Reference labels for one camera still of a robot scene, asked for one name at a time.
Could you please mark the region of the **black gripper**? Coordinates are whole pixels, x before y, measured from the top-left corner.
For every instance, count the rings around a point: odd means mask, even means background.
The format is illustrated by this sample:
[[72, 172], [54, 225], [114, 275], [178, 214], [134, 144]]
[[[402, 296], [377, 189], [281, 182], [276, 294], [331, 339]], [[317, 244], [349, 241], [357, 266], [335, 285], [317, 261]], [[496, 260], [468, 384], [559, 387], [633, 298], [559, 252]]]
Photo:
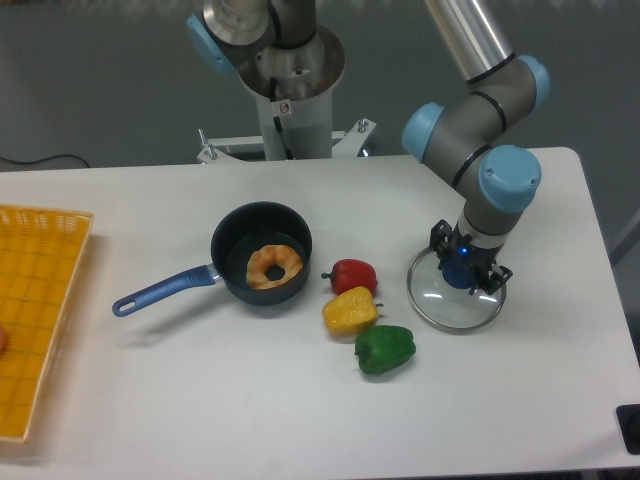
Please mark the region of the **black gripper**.
[[444, 219], [431, 229], [429, 249], [436, 254], [437, 268], [442, 271], [451, 260], [455, 269], [471, 271], [470, 295], [478, 290], [493, 295], [500, 290], [513, 276], [509, 268], [495, 262], [502, 246], [478, 246], [469, 234], [453, 232], [451, 225]]

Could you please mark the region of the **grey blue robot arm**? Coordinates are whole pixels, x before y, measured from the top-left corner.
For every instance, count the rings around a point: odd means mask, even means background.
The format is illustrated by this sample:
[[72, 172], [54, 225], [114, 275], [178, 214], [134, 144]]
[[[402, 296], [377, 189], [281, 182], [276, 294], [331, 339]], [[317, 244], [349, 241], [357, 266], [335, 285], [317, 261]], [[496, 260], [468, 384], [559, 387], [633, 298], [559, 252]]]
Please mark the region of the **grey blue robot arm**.
[[[535, 58], [514, 53], [482, 1], [430, 1], [431, 14], [469, 87], [460, 104], [419, 108], [403, 147], [465, 201], [455, 226], [440, 222], [429, 246], [444, 280], [468, 292], [499, 291], [511, 272], [496, 258], [533, 201], [538, 160], [497, 139], [547, 97], [550, 79]], [[186, 22], [204, 63], [237, 73], [253, 94], [270, 160], [326, 158], [329, 103], [345, 65], [337, 38], [316, 20], [312, 1], [208, 1]]]

